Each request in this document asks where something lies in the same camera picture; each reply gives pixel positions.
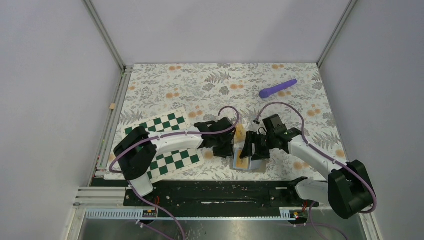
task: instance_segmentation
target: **orange flower pattern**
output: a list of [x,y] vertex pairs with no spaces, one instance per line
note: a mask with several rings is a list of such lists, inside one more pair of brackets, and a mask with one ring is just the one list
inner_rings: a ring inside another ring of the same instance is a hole
[[[259,91],[296,78],[288,89],[260,99]],[[220,117],[234,120],[236,107],[242,119],[252,121],[258,111],[271,102],[291,104],[305,118],[305,135],[316,145],[338,158],[345,158],[317,65],[314,63],[275,64],[135,64],[122,107],[112,149],[122,140],[122,127],[166,111],[185,108],[191,125],[216,121]],[[299,128],[300,120],[287,107],[272,105],[262,117],[278,114],[288,128]],[[298,158],[270,153],[266,173],[233,171],[230,162],[214,157],[202,149],[205,164],[172,176],[175,180],[286,180],[298,177],[324,178]]]

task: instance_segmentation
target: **purple handle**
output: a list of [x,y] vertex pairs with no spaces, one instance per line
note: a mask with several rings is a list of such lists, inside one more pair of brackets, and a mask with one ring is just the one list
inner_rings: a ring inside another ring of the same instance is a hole
[[290,81],[286,81],[286,82],[283,82],[281,84],[278,84],[277,86],[265,88],[265,89],[263,89],[262,91],[259,92],[259,97],[261,99],[268,98],[269,96],[271,96],[271,95],[273,95],[273,94],[275,94],[275,93],[277,93],[281,90],[287,89],[287,88],[295,85],[297,82],[298,81],[296,79],[292,79]]

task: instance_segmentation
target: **metal frame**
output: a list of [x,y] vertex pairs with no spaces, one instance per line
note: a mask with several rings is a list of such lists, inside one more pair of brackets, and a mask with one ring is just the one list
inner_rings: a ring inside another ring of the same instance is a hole
[[132,67],[127,67],[117,85],[112,100],[112,103],[115,104],[115,108],[111,109],[107,116],[106,125],[103,129],[103,134],[97,151],[98,155],[96,157],[98,157],[98,160],[96,165],[93,166],[93,171],[91,171],[92,174],[95,171],[94,168],[97,168],[97,170],[102,170],[106,169],[108,165],[109,154],[112,150],[115,132],[118,127],[118,122],[121,116],[121,111],[124,105],[125,95],[127,94],[127,88],[128,84],[130,83],[132,71]]
[[327,42],[327,45],[325,45],[324,51],[321,53],[321,56],[319,56],[318,62],[316,65],[320,69],[323,65],[324,61],[327,58],[327,55],[329,54],[330,50],[332,49],[336,39],[339,37],[340,32],[342,31],[343,27],[346,24],[346,21],[348,20],[351,12],[353,11],[355,5],[358,3],[359,0],[350,0],[349,4],[347,5],[346,9],[344,10],[343,14],[341,15],[340,20],[338,21],[334,31],[331,34],[330,39]]
[[94,7],[91,0],[82,0],[85,7],[87,8],[88,14],[93,19],[95,26],[97,27],[98,31],[100,32],[101,37],[104,40],[104,43],[106,44],[107,48],[109,49],[110,53],[113,56],[113,59],[115,59],[116,64],[121,69],[121,71],[125,70],[125,63],[122,60],[117,48],[115,47],[114,43],[112,42],[111,37],[109,36],[108,31],[106,31],[105,25],[103,25],[102,20],[99,17],[99,14],[96,11],[96,8]]
[[[102,173],[95,172],[97,170],[106,169],[109,160],[109,154],[112,150],[112,145],[115,137],[115,132],[118,127],[119,118],[121,115],[122,107],[128,85],[133,72],[133,65],[125,65],[118,50],[111,37],[109,36],[101,18],[99,17],[96,8],[94,7],[91,0],[82,0],[89,15],[93,19],[99,33],[101,34],[107,48],[112,54],[116,64],[122,70],[121,78],[119,79],[116,90],[114,92],[112,103],[115,104],[115,108],[111,109],[108,113],[106,124],[103,129],[101,140],[98,146],[97,155],[95,156],[97,161],[94,161],[92,171],[90,172],[90,182],[93,174]],[[321,68],[335,41],[337,40],[341,30],[352,10],[357,4],[358,0],[350,0],[345,11],[343,12],[339,22],[336,25],[333,33],[331,34],[328,43],[326,44],[321,56],[318,59],[317,66]],[[103,218],[103,219],[133,219],[134,213],[138,213],[144,209],[153,209],[152,207],[125,207],[124,199],[127,187],[80,187],[75,198],[74,208],[70,214],[70,222],[65,227],[64,236],[67,240],[77,240],[81,233],[84,219],[86,218]],[[281,211],[299,210],[297,208],[282,208]],[[268,218],[268,217],[179,217],[179,220],[259,220],[259,221],[278,221],[283,218]],[[382,240],[380,228],[375,221],[374,214],[361,214],[360,219],[362,222],[363,229],[365,231],[367,239]],[[171,218],[161,217],[160,220],[171,220]]]

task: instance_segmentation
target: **table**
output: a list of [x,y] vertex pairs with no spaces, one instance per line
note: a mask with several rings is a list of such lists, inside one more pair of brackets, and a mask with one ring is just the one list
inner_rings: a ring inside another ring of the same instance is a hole
[[[297,84],[266,99],[259,91],[291,79]],[[217,120],[218,111],[233,106],[244,122],[251,122],[267,103],[285,102],[305,118],[309,140],[336,158],[345,158],[336,121],[330,109],[320,72],[315,63],[278,64],[135,64],[113,140],[122,140],[121,128],[177,108],[185,108],[191,124]],[[279,114],[287,128],[300,129],[300,118],[283,105],[272,105],[262,118]],[[235,120],[232,110],[222,117]],[[230,169],[231,159],[214,157],[212,149],[202,149],[205,163],[174,175],[170,180],[279,181],[324,177],[299,158],[273,150],[266,173]],[[114,159],[113,153],[109,163]]]

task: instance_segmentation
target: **cable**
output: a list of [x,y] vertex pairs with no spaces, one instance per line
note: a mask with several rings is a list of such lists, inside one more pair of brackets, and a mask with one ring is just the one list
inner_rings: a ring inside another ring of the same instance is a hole
[[[299,227],[309,227],[309,226],[312,226],[312,224],[311,223],[304,223],[304,224],[279,224],[279,223],[275,223],[276,225],[278,225],[278,226],[282,226],[282,227],[292,227],[292,228],[299,228]],[[325,228],[329,228],[329,229],[333,229],[333,230],[336,230],[337,232],[339,232],[341,235],[343,235],[343,237],[346,239],[346,240],[349,240],[349,238],[348,238],[348,236],[340,229],[340,228],[337,228],[337,227],[335,227],[335,226],[333,226],[333,225],[330,225],[330,224],[326,224],[326,223],[314,223],[315,224],[315,226],[318,226],[318,227],[325,227]]]
[[306,210],[306,208],[308,207],[308,201],[307,200],[305,200],[304,202],[303,202],[303,207],[302,207],[302,213]]
[[[179,228],[179,230],[181,231],[181,234],[182,234],[182,240],[186,240],[186,233],[184,232],[184,229],[183,229],[183,226],[181,226],[181,223],[177,220],[177,218],[174,216],[174,215],[172,215],[168,210],[166,210],[165,208],[163,208],[163,207],[161,207],[161,206],[159,206],[159,205],[156,205],[156,204],[154,204],[154,203],[152,203],[152,202],[150,202],[150,201],[148,201],[148,200],[146,200],[146,199],[144,199],[138,192],[137,192],[137,190],[135,189],[135,188],[132,188],[132,191],[134,191],[134,194],[141,200],[141,201],[143,201],[143,202],[145,202],[146,204],[148,204],[148,205],[150,205],[150,206],[152,206],[152,207],[155,207],[155,208],[158,208],[158,209],[160,209],[160,210],[162,210],[164,213],[166,213],[166,214],[168,214],[174,221],[175,221],[175,223],[178,225],[178,228]],[[163,232],[161,232],[161,231],[159,231],[159,230],[157,230],[157,229],[154,229],[153,227],[149,227],[149,229],[152,229],[152,230],[154,230],[155,232],[157,232],[157,233],[160,233],[162,236],[166,236],[165,235],[165,233],[163,233]]]
[[[227,128],[227,129],[225,129],[225,130],[221,130],[221,131],[212,131],[212,132],[198,132],[198,131],[188,131],[187,133],[185,132],[185,131],[181,131],[181,132],[171,132],[171,133],[167,133],[167,134],[163,134],[162,136],[161,136],[161,138],[167,138],[167,137],[171,137],[171,136],[177,136],[177,135],[185,135],[185,134],[195,134],[195,135],[215,135],[215,134],[222,134],[222,133],[226,133],[226,132],[228,132],[228,131],[231,131],[231,130],[233,130],[235,127],[236,127],[236,125],[239,123],[239,120],[240,120],[240,114],[239,114],[239,111],[237,111],[237,109],[235,108],[235,107],[233,107],[233,106],[224,106],[223,108],[221,108],[220,110],[219,110],[219,112],[218,112],[218,116],[221,114],[221,112],[222,112],[222,110],[224,110],[224,109],[227,109],[227,108],[230,108],[230,109],[233,109],[234,111],[235,111],[235,113],[236,113],[236,115],[237,115],[237,119],[235,120],[235,123],[231,126],[231,127],[229,127],[229,128]],[[141,141],[139,141],[139,142],[137,142],[136,144],[134,144],[134,145],[132,145],[132,146],[130,146],[129,148],[127,148],[125,151],[123,151],[121,154],[119,154],[111,163],[110,163],[110,166],[109,166],[109,172],[111,172],[111,173],[116,173],[116,174],[122,174],[122,172],[121,171],[117,171],[117,170],[113,170],[113,166],[116,164],[116,162],[117,161],[119,161],[123,156],[125,156],[125,154],[127,154],[129,151],[131,151],[131,150],[133,150],[133,149],[135,149],[136,147],[138,147],[139,145],[142,145],[142,144],[144,144],[144,143],[146,143],[146,142],[149,142],[149,141],[152,141],[152,140],[156,140],[156,139],[159,139],[159,136],[154,136],[154,137],[150,137],[150,138],[147,138],[147,139],[143,139],[143,140],[141,140]],[[152,206],[152,207],[155,207],[155,208],[158,208],[158,209],[160,209],[160,210],[162,210],[162,211],[164,211],[166,214],[168,214],[174,221],[175,221],[175,223],[178,225],[178,227],[179,227],[179,229],[181,230],[181,233],[182,233],[182,239],[183,240],[185,240],[186,239],[186,233],[184,232],[184,230],[183,230],[183,227],[181,226],[181,224],[180,224],[180,222],[169,212],[169,211],[167,211],[165,208],[163,208],[163,207],[161,207],[161,206],[158,206],[158,205],[156,205],[156,204],[154,204],[154,203],[152,203],[152,202],[150,202],[150,201],[147,201],[146,199],[144,199],[137,191],[136,191],[136,189],[135,188],[132,188],[132,190],[134,191],[134,194],[141,200],[141,201],[143,201],[143,202],[145,202],[146,204],[148,204],[148,205],[150,205],[150,206]],[[168,236],[166,236],[163,232],[160,232],[159,230],[156,230],[156,229],[154,229],[153,227],[148,227],[149,229],[152,229],[152,230],[154,230],[155,232],[157,232],[157,233],[159,233],[159,234],[161,234],[162,236],[164,236],[164,237],[166,237],[166,238],[168,238],[168,239],[171,239],[172,240],[172,238],[169,238]]]
[[[221,112],[222,112],[222,110],[224,110],[224,109],[227,109],[227,108],[230,108],[230,109],[233,109],[234,111],[235,111],[235,113],[236,113],[236,115],[237,115],[237,119],[235,120],[235,123],[231,126],[231,127],[229,127],[229,128],[227,128],[227,129],[225,129],[225,130],[221,130],[221,131],[210,131],[210,132],[199,132],[199,131],[189,131],[189,132],[185,132],[185,131],[180,131],[180,132],[171,132],[171,133],[167,133],[167,134],[163,134],[162,135],[162,137],[161,137],[161,139],[163,139],[163,138],[167,138],[167,137],[171,137],[171,136],[176,136],[176,135],[185,135],[185,134],[195,134],[195,135],[215,135],[215,134],[222,134],[222,133],[226,133],[226,132],[228,132],[228,131],[230,131],[230,130],[232,130],[232,129],[234,129],[235,127],[236,127],[236,125],[239,123],[239,120],[240,120],[240,114],[239,114],[239,111],[237,111],[237,109],[235,108],[235,107],[233,107],[233,106],[224,106],[223,108],[221,108],[220,110],[219,110],[219,112],[218,112],[218,116],[221,114]],[[150,137],[150,138],[147,138],[147,139],[143,139],[143,140],[141,140],[141,141],[139,141],[139,142],[137,142],[136,144],[134,144],[134,145],[132,145],[132,146],[130,146],[129,148],[127,148],[125,151],[123,151],[121,154],[119,154],[116,158],[115,158],[115,160],[113,160],[112,161],[112,163],[110,164],[110,166],[109,166],[109,172],[111,172],[111,173],[115,173],[115,174],[122,174],[122,172],[121,171],[117,171],[117,170],[113,170],[112,168],[113,168],[113,166],[125,155],[125,154],[127,154],[129,151],[131,151],[131,150],[133,150],[133,149],[135,149],[136,147],[138,147],[138,146],[140,146],[140,145],[142,145],[142,144],[144,144],[144,143],[146,143],[146,142],[149,142],[149,141],[153,141],[153,140],[156,140],[156,139],[159,139],[159,136],[153,136],[153,137]]]
[[317,152],[318,154],[320,154],[321,156],[323,156],[324,158],[330,160],[332,163],[339,165],[340,167],[346,169],[350,174],[352,174],[353,176],[355,176],[355,178],[357,178],[364,186],[365,188],[368,190],[368,192],[371,194],[372,197],[372,207],[369,210],[366,211],[360,211],[359,213],[361,214],[370,214],[372,212],[374,212],[377,208],[377,196],[376,193],[374,192],[374,190],[371,188],[371,186],[362,178],[360,177],[356,172],[354,172],[352,169],[350,169],[348,166],[344,165],[343,163],[337,161],[336,159],[332,158],[331,156],[325,154],[323,151],[321,151],[320,149],[318,149],[317,147],[315,147],[312,144],[309,144],[309,141],[307,140],[306,136],[305,136],[305,119],[304,117],[301,115],[301,113],[299,111],[297,111],[293,106],[285,103],[285,102],[280,102],[280,101],[276,101],[276,102],[271,102],[268,103],[267,105],[265,105],[259,112],[259,114],[256,116],[255,121],[259,120],[259,117],[261,116],[262,112],[270,105],[273,104],[282,104],[285,105],[289,108],[291,108],[293,111],[295,111],[297,113],[297,115],[299,115],[300,119],[302,120],[302,139],[303,141],[306,143],[306,145],[308,145],[311,149],[315,150],[315,152]]
[[163,232],[161,232],[161,231],[157,230],[156,228],[154,228],[154,227],[152,227],[152,226],[149,226],[149,225],[144,224],[144,223],[141,223],[141,222],[137,222],[136,224],[140,225],[142,228],[143,228],[143,227],[146,227],[146,228],[148,228],[148,229],[152,230],[153,232],[156,232],[156,233],[158,233],[158,234],[160,234],[160,235],[164,236],[165,238],[167,238],[167,239],[169,239],[169,240],[174,240],[172,237],[170,237],[170,236],[166,235],[165,233],[163,233]]
[[312,220],[312,207],[314,206],[314,204],[316,204],[316,201],[313,201],[310,206],[309,206],[309,220],[310,220],[310,224],[312,225],[313,229],[315,229],[316,233],[324,240],[329,240],[328,238],[326,238],[320,231],[318,231],[317,227],[315,226],[314,221]]

